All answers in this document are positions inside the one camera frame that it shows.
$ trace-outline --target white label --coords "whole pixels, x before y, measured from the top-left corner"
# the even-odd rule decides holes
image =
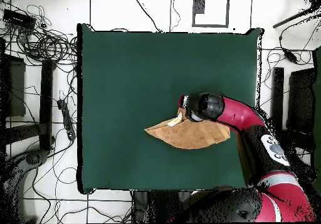
[[[179,113],[178,116],[176,116],[175,119],[171,120],[167,125],[173,127],[174,125],[178,124],[182,120],[182,112]]]
[[[265,134],[261,137],[261,141],[263,145],[265,146],[266,151],[268,152],[269,156],[272,158],[272,160],[277,161],[278,163],[281,163],[284,166],[289,166],[287,157],[285,157],[284,153],[280,154],[279,152],[274,152],[271,150],[272,145],[279,146],[278,141],[268,134]]]

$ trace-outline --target green tabletop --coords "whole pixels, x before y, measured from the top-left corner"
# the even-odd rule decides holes
[[[260,35],[91,31],[83,24],[83,188],[244,186],[232,131],[225,142],[183,150],[144,129],[175,117],[179,97],[191,92],[255,105]]]

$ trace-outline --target metal stand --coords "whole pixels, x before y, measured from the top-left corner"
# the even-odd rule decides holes
[[[22,190],[25,175],[46,162],[48,152],[54,143],[51,136],[53,70],[52,60],[42,61],[40,124],[28,124],[6,128],[6,116],[9,109],[9,59],[5,54],[5,40],[0,38],[0,222],[35,223],[23,217]],[[6,145],[39,136],[40,148],[20,154],[21,157],[6,159]]]

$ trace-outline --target floor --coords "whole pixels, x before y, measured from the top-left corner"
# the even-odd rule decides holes
[[[310,6],[308,0],[229,0],[229,28],[193,28],[191,24],[192,0],[138,1],[154,20],[157,28],[164,32],[171,30],[172,32],[193,33],[245,33],[250,28],[263,28],[265,32],[261,44],[262,80],[269,72],[267,62],[269,56],[271,67],[277,65],[278,67],[285,68],[285,92],[288,90],[288,78],[291,71],[313,67],[312,64],[304,64],[303,62],[308,63],[308,51],[302,53],[301,58],[303,61],[300,63],[303,65],[292,64],[287,60],[277,62],[279,59],[283,59],[280,49],[276,48],[280,46],[278,40],[280,33],[286,27],[300,21],[304,17],[279,28],[272,28],[272,26],[279,21],[303,9],[307,9]],[[206,9],[206,17],[200,19],[200,21],[204,22],[208,20],[214,23],[222,21],[222,14],[220,15],[217,8],[224,8],[226,2],[220,6],[220,4],[215,3],[215,1],[216,0],[206,0],[206,4],[212,4],[212,7]],[[29,6],[29,12],[36,15],[39,15],[39,6],[42,6],[46,19],[50,21],[47,21],[47,25],[51,23],[48,29],[63,32],[68,37],[68,40],[76,36],[77,23],[91,24],[97,31],[115,28],[125,28],[129,31],[156,31],[153,22],[143,12],[136,0],[12,0],[12,5],[23,10],[27,10],[27,6],[30,4],[35,6]],[[9,5],[0,3],[0,9],[4,8],[9,9]],[[317,32],[316,29],[310,40],[309,38],[317,25],[320,26],[320,19],[313,19],[289,28],[283,34],[283,47],[292,50],[314,50],[321,45],[320,32]],[[19,50],[17,45],[12,43],[11,54],[17,56],[17,53],[14,51]],[[20,56],[25,59],[26,64],[29,64],[29,61],[23,55]],[[72,69],[72,65],[60,65],[60,68],[68,71]],[[28,93],[40,91],[40,71],[40,67],[27,66],[25,87],[28,89]],[[55,99],[59,99],[59,97],[62,98],[68,93],[69,85],[67,83],[67,75],[67,73],[64,73],[60,69],[55,70],[53,83],[53,96]],[[266,84],[270,86],[270,83],[269,78]],[[73,87],[76,92],[76,82],[74,82]],[[77,109],[77,101],[75,94],[71,95],[71,97],[73,97],[73,100],[72,98],[68,98],[70,99],[68,106],[72,114]],[[260,104],[266,102],[269,98],[269,88],[266,87],[265,84],[261,84]],[[287,115],[287,98],[286,93],[283,106],[285,110],[283,124],[285,124]],[[32,111],[34,118],[39,120],[39,96],[25,94],[25,102],[30,108],[30,111]],[[261,107],[269,114],[269,101]],[[73,120],[76,122],[76,114],[74,114]],[[11,126],[25,124],[22,121],[32,121],[32,118],[27,111],[24,117],[13,117],[12,121],[20,122],[8,122],[7,127],[10,127],[10,124]],[[60,131],[63,128],[63,124],[61,124],[62,114],[57,107],[53,107],[53,122],[55,122],[53,123],[53,135],[57,135],[55,148],[56,151],[59,151],[64,149],[69,141],[66,137],[66,132],[64,130]],[[26,150],[32,143],[34,144],[30,148],[37,147],[37,140],[35,137],[16,142],[7,147],[7,154],[14,156]],[[309,163],[309,156],[304,155],[303,161]],[[96,190],[96,192],[89,196],[81,195],[75,183],[76,165],[75,141],[75,144],[71,146],[71,148],[57,154],[55,158],[47,160],[47,162],[39,168],[34,187],[38,193],[49,199],[51,203],[51,207],[43,218],[42,223],[57,224],[57,217],[60,223],[104,223],[106,221],[112,223],[114,220],[119,221],[125,215],[128,215],[131,206],[129,191]],[[24,186],[24,209],[27,215],[38,216],[39,223],[46,213],[49,204],[48,201],[38,196],[31,187],[35,175],[36,171],[32,170],[26,178]]]

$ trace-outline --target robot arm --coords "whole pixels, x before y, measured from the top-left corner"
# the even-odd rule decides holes
[[[235,198],[235,206],[249,203],[250,197],[255,207],[260,208],[259,212],[249,215],[251,221],[315,220],[283,149],[250,106],[212,93],[182,96],[179,105],[185,108],[186,117],[193,122],[210,120],[235,131],[243,176],[246,184],[253,186],[243,190],[251,192],[245,195],[238,194],[238,191],[221,195],[221,202],[216,202],[211,209]]]

